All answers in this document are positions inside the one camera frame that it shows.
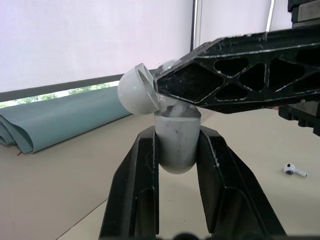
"beige tabletop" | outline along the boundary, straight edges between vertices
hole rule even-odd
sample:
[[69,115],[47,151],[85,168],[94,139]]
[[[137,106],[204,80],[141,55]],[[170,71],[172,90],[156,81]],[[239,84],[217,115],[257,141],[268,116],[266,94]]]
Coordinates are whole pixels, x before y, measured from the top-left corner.
[[[0,146],[0,239],[97,239],[113,174],[153,122],[130,115],[35,154]],[[320,138],[311,128],[273,110],[215,113],[204,125],[250,167],[289,235],[320,235]],[[308,177],[285,175],[286,163]],[[160,236],[207,236],[196,168],[182,175],[160,169],[159,181]]]

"white earbud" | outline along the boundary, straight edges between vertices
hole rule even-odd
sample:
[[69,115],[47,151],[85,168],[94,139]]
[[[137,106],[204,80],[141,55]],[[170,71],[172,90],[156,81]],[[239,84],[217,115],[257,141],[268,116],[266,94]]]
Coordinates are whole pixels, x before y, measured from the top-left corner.
[[295,165],[293,165],[292,163],[287,163],[286,165],[284,165],[283,171],[287,175],[298,174],[298,175],[305,177],[305,178],[308,176],[308,173],[301,171],[299,169],[296,169]]

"rolled teal mat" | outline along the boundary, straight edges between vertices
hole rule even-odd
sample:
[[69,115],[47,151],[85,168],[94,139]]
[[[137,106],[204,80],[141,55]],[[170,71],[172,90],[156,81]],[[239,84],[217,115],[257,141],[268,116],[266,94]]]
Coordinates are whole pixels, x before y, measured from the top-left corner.
[[130,113],[121,105],[118,87],[0,109],[0,144],[34,153]]

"green trees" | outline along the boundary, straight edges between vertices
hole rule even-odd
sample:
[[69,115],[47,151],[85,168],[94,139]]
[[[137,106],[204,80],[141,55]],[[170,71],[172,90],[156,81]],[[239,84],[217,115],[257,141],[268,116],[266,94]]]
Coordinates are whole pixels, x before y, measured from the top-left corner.
[[[110,84],[108,83],[102,83],[98,85],[93,85],[93,86],[84,86],[84,87],[79,87],[79,88],[74,88],[70,89],[67,91],[67,94],[65,95],[73,95],[73,94],[79,94],[79,93],[84,93],[92,90],[97,90],[97,89],[104,89],[110,87]],[[62,97],[60,94],[59,96],[56,93],[48,93],[48,94],[43,94],[39,96],[30,96],[30,97],[25,97],[9,102],[0,102],[0,109],[6,108],[12,105],[17,105],[17,104],[28,104],[28,103],[33,103],[33,102],[38,102],[38,101],[43,101],[43,100],[49,100],[49,99],[56,99],[58,97]]]
[[104,89],[107,87],[110,87],[110,85],[108,83],[101,83],[101,84],[93,85],[93,86],[84,86],[84,87],[79,87],[79,88],[75,88],[75,89],[70,89],[68,91],[68,93],[69,93],[69,95],[79,94],[79,93],[89,92],[91,90]]
[[58,96],[54,93],[48,93],[48,94],[43,94],[39,96],[25,97],[25,98],[17,99],[14,101],[18,104],[28,104],[28,103],[38,102],[42,100],[56,99],[57,97]]

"white roller blind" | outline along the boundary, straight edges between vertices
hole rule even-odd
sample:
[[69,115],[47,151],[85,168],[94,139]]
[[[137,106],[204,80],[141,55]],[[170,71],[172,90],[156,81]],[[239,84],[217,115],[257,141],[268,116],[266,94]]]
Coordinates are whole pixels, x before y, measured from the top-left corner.
[[[265,32],[271,0],[199,0],[197,46],[227,36]],[[290,29],[288,0],[274,0],[270,31]]]
[[221,37],[265,32],[270,3],[271,0],[202,0],[199,44]]
[[192,0],[0,0],[0,92],[149,69],[190,50]]
[[288,0],[274,0],[270,31],[291,29],[291,13],[288,12]]

